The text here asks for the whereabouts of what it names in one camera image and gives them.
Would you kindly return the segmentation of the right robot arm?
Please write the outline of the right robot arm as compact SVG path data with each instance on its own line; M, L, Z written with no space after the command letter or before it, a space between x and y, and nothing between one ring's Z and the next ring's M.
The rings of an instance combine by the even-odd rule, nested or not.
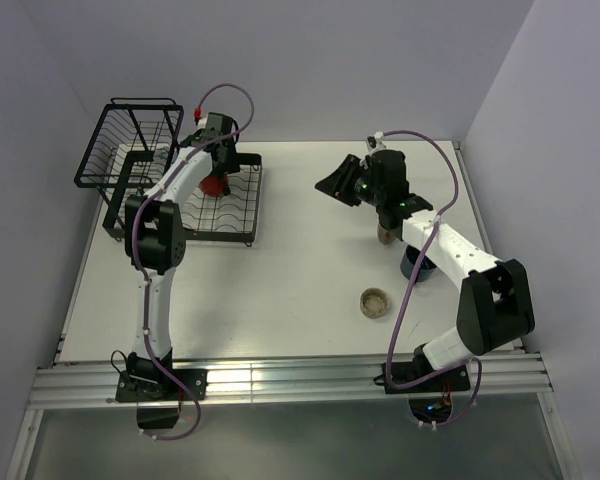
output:
M411 192L406 157L380 150L347 156L316 189L350 207L374 207L379 226L424 254L458 289L454 327L424 344L413 365L415 383L432 390L450 367L519 339L535 328L525 267L480 249L445 223L438 211Z

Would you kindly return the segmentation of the brown ribbed mug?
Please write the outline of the brown ribbed mug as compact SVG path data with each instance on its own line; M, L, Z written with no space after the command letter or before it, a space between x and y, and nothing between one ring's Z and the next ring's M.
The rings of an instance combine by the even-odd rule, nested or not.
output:
M388 229L378 223L376 230L377 239L381 245L387 246L395 241L401 240L402 230L400 227Z

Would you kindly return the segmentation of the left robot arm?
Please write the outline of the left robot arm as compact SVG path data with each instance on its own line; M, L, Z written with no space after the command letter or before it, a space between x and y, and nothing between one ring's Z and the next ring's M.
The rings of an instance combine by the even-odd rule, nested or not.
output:
M204 181L217 178L223 184L226 172L239 167L236 120L209 113L198 116L197 125L155 185L125 203L125 252L138 272L140 307L132 350L119 373L118 401L162 400L178 389L170 306L176 269L186 253L182 208Z

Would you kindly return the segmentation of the clear glass tumbler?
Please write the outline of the clear glass tumbler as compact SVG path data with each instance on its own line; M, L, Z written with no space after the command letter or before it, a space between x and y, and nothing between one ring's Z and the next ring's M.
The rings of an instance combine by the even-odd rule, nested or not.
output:
M168 144L158 146L153 154L153 161L167 165L171 159L171 148Z

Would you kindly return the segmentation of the red ceramic mug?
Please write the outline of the red ceramic mug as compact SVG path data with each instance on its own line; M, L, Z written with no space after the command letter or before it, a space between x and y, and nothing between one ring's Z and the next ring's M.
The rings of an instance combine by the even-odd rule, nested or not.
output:
M231 194L227 174L209 175L199 183L199 189L204 195L220 198Z

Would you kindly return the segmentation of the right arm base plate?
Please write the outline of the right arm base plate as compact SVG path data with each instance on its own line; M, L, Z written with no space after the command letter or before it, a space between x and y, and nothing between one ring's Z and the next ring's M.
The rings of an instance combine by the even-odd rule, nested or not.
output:
M384 389L387 395L403 393L466 392L471 389L468 367L460 365L453 369L432 370L428 365L415 361L394 362L391 365L393 383L386 380L387 364L381 365L381 373L373 383Z

